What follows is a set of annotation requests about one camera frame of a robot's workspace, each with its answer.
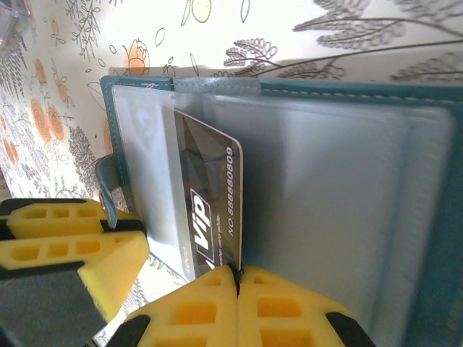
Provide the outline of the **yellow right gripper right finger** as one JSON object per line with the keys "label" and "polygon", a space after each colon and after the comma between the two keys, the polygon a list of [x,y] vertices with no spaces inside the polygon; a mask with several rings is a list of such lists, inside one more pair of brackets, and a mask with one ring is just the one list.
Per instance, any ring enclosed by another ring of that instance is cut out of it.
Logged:
{"label": "yellow right gripper right finger", "polygon": [[256,266],[239,286],[239,347],[376,347],[342,304]]}

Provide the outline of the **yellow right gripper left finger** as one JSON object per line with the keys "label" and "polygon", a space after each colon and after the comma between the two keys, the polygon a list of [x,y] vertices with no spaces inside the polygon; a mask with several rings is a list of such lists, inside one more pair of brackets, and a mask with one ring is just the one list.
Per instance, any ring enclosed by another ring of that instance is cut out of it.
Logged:
{"label": "yellow right gripper left finger", "polygon": [[129,314],[106,347],[237,347],[237,287],[217,267]]}

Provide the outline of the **black VIP card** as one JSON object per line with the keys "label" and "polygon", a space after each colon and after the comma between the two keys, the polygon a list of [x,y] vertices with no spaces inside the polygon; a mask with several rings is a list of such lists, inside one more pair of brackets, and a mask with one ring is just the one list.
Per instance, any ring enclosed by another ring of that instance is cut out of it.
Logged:
{"label": "black VIP card", "polygon": [[195,276],[242,266],[242,146],[233,137],[175,111]]}

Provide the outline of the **teal leather card holder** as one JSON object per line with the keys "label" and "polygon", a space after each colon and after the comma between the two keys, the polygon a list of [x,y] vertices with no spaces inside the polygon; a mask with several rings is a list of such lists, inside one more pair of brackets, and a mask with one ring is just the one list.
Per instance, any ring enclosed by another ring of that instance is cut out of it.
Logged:
{"label": "teal leather card holder", "polygon": [[377,347],[463,347],[463,87],[105,76],[121,187],[152,253],[196,278],[175,111],[242,146],[242,263],[345,303]]}

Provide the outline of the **clear acrylic card box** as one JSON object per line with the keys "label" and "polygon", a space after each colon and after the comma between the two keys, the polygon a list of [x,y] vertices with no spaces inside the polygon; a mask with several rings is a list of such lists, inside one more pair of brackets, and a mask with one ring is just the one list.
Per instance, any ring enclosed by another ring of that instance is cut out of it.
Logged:
{"label": "clear acrylic card box", "polygon": [[0,45],[22,36],[30,26],[25,0],[0,0]]}

